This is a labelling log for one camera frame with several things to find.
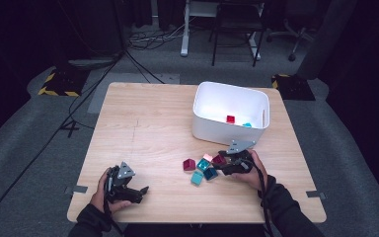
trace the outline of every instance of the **person's left hand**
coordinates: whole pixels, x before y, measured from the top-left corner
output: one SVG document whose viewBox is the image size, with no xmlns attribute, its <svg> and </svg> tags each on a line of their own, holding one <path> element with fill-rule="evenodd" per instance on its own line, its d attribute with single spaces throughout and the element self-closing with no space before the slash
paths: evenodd
<svg viewBox="0 0 379 237">
<path fill-rule="evenodd" d="M 104 172 L 103 176 L 101 176 L 98 182 L 97 192 L 92 195 L 92 198 L 90 201 L 90 204 L 92 204 L 102 213 L 104 213 L 104 185 L 106 183 L 107 172 L 109 170 L 110 168 L 108 168 L 106 172 Z M 116 200 L 114 203 L 109 202 L 109 208 L 112 214 L 130 205 L 131 205 L 131 202 L 129 200 Z"/>
</svg>

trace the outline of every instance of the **wooden table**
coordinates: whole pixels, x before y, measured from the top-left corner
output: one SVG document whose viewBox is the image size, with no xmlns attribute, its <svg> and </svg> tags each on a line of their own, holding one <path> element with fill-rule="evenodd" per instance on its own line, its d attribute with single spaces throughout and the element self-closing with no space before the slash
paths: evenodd
<svg viewBox="0 0 379 237">
<path fill-rule="evenodd" d="M 126 162 L 136 175 L 132 189 L 149 186 L 141 204 L 134 204 L 114 219 L 145 223 L 264 223 L 255 190 L 224 176 L 190 182 L 183 170 L 188 158 L 199 161 L 227 146 L 196 139 L 191 133 L 192 104 L 197 86 L 112 83 L 98 119 L 78 186 L 67 216 L 71 221 L 89 202 L 108 167 Z M 269 97 L 270 125 L 254 149 L 269 174 L 284 184 L 313 222 L 326 214 L 318 197 L 307 197 L 316 187 L 300 149 L 279 92 L 260 88 Z"/>
</svg>

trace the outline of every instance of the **gray carpet floor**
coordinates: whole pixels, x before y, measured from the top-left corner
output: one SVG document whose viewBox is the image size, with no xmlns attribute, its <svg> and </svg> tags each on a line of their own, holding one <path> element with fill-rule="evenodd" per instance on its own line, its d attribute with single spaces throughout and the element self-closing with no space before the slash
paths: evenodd
<svg viewBox="0 0 379 237">
<path fill-rule="evenodd" d="M 297 60 L 290 62 L 287 56 L 292 39 L 274 39 L 264 41 L 262 59 L 256 67 L 252 67 L 247 49 L 227 48 L 220 48 L 213 67 L 208 34 L 201 30 L 191 34 L 187 57 L 180 56 L 180 37 L 155 49 L 129 52 L 152 73 L 176 75 L 181 84 L 214 81 L 244 87 L 271 87 L 273 74 L 295 73 L 307 52 L 308 44 L 301 44 Z M 0 236 L 66 236 L 73 226 L 66 218 L 70 195 L 65 189 L 76 185 L 98 113 L 89 113 L 90 95 L 73 115 L 83 124 L 80 129 L 70 138 L 68 131 L 57 132 L 69 110 L 87 95 L 76 100 L 39 96 L 38 90 L 51 69 L 31 81 L 28 90 L 32 98 L 0 128 L 0 197 L 34 160 L 0 204 Z M 90 88 L 104 71 L 92 71 L 84 88 Z M 127 56 L 109 75 L 123 73 L 140 73 Z M 322 202 L 328 219 L 318 227 L 326 236 L 379 236 L 379 186 L 348 130 L 325 102 L 328 87 L 319 79 L 309 85 L 316 101 L 284 104 L 317 189 L 327 197 Z M 117 235 L 112 231 L 105 236 Z"/>
</svg>

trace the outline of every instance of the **black sleeve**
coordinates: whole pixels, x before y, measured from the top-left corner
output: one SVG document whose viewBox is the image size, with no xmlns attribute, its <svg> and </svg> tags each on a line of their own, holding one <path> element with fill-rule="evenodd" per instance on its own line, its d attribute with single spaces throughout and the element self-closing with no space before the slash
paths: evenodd
<svg viewBox="0 0 379 237">
<path fill-rule="evenodd" d="M 294 200 L 283 185 L 277 184 L 268 175 L 264 201 L 267 203 L 275 227 L 284 237 L 320 237 L 323 233 L 301 212 L 299 203 Z"/>
<path fill-rule="evenodd" d="M 79 213 L 77 221 L 78 223 L 70 230 L 69 237 L 101 237 L 103 231 L 108 232 L 112 227 L 110 219 L 92 204 L 85 206 Z"/>
</svg>

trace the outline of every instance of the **hand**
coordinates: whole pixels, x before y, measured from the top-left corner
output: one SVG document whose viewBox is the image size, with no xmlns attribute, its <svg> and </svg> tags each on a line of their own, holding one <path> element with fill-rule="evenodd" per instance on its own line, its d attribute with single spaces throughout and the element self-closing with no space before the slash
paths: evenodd
<svg viewBox="0 0 379 237">
<path fill-rule="evenodd" d="M 98 182 L 98 188 L 97 192 L 92 195 L 90 204 L 92 204 L 94 207 L 96 207 L 100 212 L 104 213 L 104 185 L 107 180 L 107 172 L 110 169 L 107 169 L 106 172 L 104 172 L 103 176 L 100 178 Z M 114 203 L 109 202 L 109 208 L 112 214 L 116 213 L 117 211 L 128 207 L 131 205 L 131 202 L 129 200 L 116 200 Z"/>
<path fill-rule="evenodd" d="M 266 169 L 264 167 L 263 162 L 260 160 L 260 157 L 258 156 L 257 152 L 255 150 L 248 150 L 249 153 L 252 156 L 252 159 L 254 160 L 255 164 L 260 168 L 261 172 L 264 175 L 264 183 L 265 183 L 265 188 L 267 185 L 267 173 Z M 260 182 L 260 177 L 258 176 L 258 171 L 254 167 L 252 168 L 251 172 L 246 173 L 246 174 L 240 174 L 240 173 L 233 173 L 232 177 L 235 178 L 236 180 L 240 180 L 243 182 L 248 183 L 252 188 L 261 191 L 261 182 Z"/>
</svg>

